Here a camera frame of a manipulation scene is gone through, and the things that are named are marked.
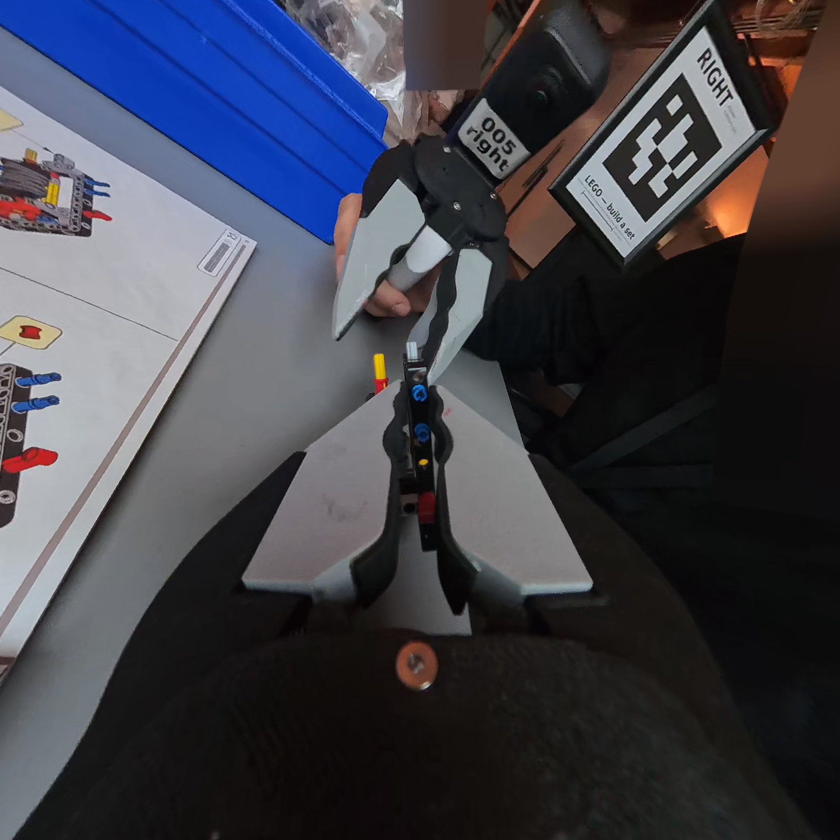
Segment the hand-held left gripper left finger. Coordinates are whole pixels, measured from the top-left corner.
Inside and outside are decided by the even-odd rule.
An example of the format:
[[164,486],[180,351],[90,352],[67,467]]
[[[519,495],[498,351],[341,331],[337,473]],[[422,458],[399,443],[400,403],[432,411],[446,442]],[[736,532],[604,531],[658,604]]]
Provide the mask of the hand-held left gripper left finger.
[[307,448],[245,587],[362,607],[385,592],[403,509],[404,385],[392,382]]

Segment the person's right hand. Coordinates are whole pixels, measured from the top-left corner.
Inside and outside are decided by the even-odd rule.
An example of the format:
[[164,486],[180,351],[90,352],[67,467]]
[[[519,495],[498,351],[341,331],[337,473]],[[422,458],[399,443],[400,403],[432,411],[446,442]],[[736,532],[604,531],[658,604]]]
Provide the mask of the person's right hand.
[[[362,195],[352,193],[339,203],[338,217],[333,231],[335,270],[341,278],[343,263],[350,248],[354,230],[361,217]],[[412,313],[424,312],[432,297],[441,266],[430,270],[426,276],[406,291],[395,289],[388,281],[378,286],[364,309],[375,318],[403,318]]]

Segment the person's dark clothing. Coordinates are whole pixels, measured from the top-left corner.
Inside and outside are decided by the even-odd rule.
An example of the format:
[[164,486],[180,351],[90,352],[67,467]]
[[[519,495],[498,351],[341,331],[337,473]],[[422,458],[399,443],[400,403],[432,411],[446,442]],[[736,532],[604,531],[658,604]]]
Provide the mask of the person's dark clothing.
[[[538,451],[571,466],[717,383],[669,356],[629,372],[548,363],[582,388]],[[615,468],[710,465],[713,407]],[[733,507],[711,487],[588,490],[656,562],[700,625],[742,717],[820,838],[838,838],[838,525]]]

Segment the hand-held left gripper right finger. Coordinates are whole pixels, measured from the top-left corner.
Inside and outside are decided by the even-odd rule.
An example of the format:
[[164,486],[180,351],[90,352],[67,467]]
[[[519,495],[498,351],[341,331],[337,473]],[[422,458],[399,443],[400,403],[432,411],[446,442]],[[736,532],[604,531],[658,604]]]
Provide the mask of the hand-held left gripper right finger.
[[529,453],[446,388],[434,395],[437,571],[455,614],[582,595],[594,582]]

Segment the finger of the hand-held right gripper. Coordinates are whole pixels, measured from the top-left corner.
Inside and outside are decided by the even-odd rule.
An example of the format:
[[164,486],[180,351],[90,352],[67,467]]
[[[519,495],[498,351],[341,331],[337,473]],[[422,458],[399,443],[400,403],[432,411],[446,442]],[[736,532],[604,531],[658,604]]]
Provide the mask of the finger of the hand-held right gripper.
[[424,223],[415,194],[395,181],[383,198],[360,220],[343,263],[332,308],[332,337],[340,340],[373,298],[380,276],[391,267],[391,258],[408,245]]
[[494,265],[478,248],[447,257],[432,298],[409,333],[435,385],[482,319]]

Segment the blue storage bin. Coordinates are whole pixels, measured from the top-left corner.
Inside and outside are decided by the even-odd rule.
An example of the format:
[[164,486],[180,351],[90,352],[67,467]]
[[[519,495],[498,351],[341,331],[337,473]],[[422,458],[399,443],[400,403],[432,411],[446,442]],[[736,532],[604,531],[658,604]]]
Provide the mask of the blue storage bin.
[[2,28],[327,244],[387,111],[271,1],[2,1]]

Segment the clear plastic bags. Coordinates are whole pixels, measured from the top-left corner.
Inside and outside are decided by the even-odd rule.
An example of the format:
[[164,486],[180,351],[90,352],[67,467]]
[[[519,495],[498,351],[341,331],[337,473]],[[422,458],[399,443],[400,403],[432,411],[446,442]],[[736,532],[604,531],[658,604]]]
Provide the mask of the clear plastic bags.
[[398,145],[413,131],[413,106],[406,103],[403,2],[279,1],[353,79],[385,106],[383,140]]

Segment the lego instruction booklet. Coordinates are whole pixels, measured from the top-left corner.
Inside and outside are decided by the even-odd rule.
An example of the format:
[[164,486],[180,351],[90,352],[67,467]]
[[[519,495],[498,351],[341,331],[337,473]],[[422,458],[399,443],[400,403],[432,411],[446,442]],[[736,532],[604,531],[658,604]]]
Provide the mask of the lego instruction booklet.
[[256,241],[3,88],[2,679]]

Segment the black lego frame assembly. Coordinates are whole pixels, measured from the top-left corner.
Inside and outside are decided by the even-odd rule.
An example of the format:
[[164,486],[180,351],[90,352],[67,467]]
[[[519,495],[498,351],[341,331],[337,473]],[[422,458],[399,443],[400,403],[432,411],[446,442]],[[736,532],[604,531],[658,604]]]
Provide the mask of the black lego frame assembly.
[[364,427],[359,446],[363,509],[360,551],[353,562],[359,569],[396,560],[404,495],[415,497],[422,550],[438,547],[433,390],[422,360],[409,364],[403,356],[403,368],[401,383],[379,391],[360,410],[376,415],[379,426]]

